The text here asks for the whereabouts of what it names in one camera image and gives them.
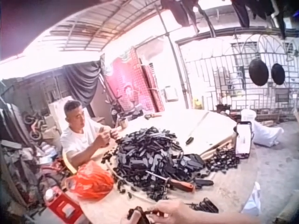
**man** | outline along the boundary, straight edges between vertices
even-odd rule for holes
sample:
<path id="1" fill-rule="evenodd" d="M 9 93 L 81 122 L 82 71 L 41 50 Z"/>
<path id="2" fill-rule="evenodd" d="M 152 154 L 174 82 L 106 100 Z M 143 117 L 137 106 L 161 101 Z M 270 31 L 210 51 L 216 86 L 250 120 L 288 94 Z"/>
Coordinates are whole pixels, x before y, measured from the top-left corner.
<path id="1" fill-rule="evenodd" d="M 66 102 L 64 113 L 69 127 L 63 131 L 60 140 L 63 151 L 74 168 L 88 162 L 99 148 L 109 144 L 110 138 L 118 138 L 117 129 L 111 129 L 109 126 L 85 118 L 79 101 Z"/>

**man's short hair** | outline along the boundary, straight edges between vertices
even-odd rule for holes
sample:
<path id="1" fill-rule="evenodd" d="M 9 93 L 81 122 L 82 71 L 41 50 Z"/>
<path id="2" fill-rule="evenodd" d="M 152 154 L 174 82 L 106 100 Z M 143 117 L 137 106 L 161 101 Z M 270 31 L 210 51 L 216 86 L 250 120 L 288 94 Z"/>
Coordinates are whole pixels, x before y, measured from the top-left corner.
<path id="1" fill-rule="evenodd" d="M 68 100 L 64 105 L 64 113 L 67 114 L 68 112 L 80 107 L 82 104 L 78 100 Z"/>

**red screwdriver handle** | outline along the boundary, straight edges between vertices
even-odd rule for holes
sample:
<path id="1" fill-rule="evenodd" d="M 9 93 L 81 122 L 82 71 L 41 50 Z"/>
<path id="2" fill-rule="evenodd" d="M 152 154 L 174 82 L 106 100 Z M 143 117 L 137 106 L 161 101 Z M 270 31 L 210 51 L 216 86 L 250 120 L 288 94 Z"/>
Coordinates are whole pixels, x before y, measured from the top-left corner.
<path id="1" fill-rule="evenodd" d="M 184 181 L 177 181 L 169 178 L 167 183 L 172 185 L 173 187 L 180 189 L 185 192 L 193 192 L 195 190 L 195 186 L 191 183 L 184 182 Z"/>

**hand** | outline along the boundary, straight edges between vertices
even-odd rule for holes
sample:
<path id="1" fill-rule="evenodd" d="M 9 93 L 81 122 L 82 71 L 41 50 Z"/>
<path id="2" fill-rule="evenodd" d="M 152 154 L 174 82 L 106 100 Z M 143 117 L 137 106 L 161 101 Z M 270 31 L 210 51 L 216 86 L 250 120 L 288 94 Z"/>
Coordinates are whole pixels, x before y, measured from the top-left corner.
<path id="1" fill-rule="evenodd" d="M 160 211 L 168 214 L 168 217 L 159 217 L 157 215 L 150 215 L 155 223 L 159 224 L 194 224 L 200 223 L 197 218 L 198 212 L 189 208 L 181 201 L 160 200 L 150 211 Z"/>
<path id="2" fill-rule="evenodd" d="M 110 141 L 110 131 L 103 131 L 98 134 L 93 144 L 97 148 L 105 147 Z"/>
<path id="3" fill-rule="evenodd" d="M 110 136 L 111 136 L 111 138 L 113 138 L 115 140 L 118 139 L 119 133 L 118 133 L 117 128 L 113 128 L 110 130 Z"/>
<path id="4" fill-rule="evenodd" d="M 135 210 L 133 212 L 132 217 L 130 218 L 130 220 L 128 220 L 127 216 L 125 216 L 121 219 L 121 224 L 137 224 L 140 217 L 141 217 L 140 212 Z"/>

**round table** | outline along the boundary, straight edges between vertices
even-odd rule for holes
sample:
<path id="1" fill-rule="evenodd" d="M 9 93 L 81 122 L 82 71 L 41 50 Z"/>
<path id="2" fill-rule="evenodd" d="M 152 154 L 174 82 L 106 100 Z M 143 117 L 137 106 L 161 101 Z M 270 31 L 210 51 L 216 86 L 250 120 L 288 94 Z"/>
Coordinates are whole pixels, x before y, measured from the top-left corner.
<path id="1" fill-rule="evenodd" d="M 203 154 L 212 146 L 229 138 L 236 125 L 228 117 L 204 110 L 162 112 L 161 115 L 149 120 L 139 117 L 130 121 L 129 126 L 121 131 L 121 135 L 138 131 L 140 128 L 155 126 L 174 132 L 186 154 Z M 185 141 L 190 135 L 194 137 L 194 141 L 185 147 Z M 116 143 L 113 141 L 106 149 L 99 150 L 93 159 L 107 169 L 105 164 L 101 164 L 101 158 L 107 150 L 115 147 Z M 214 186 L 197 190 L 193 194 L 172 191 L 169 195 L 186 203 L 199 203 L 204 197 L 208 197 L 220 212 L 240 212 L 253 190 L 257 169 L 257 156 L 255 149 L 252 149 L 250 158 L 242 160 L 238 169 L 230 169 L 226 174 L 217 172 L 210 175 L 209 179 L 214 181 Z M 124 195 L 118 193 L 114 186 L 114 189 L 102 200 L 79 200 L 79 204 L 93 224 L 119 224 L 120 218 L 127 214 L 129 209 L 136 206 L 146 209 L 155 203 L 148 199 L 144 192 L 130 192 L 133 194 L 131 199 L 127 193 Z"/>

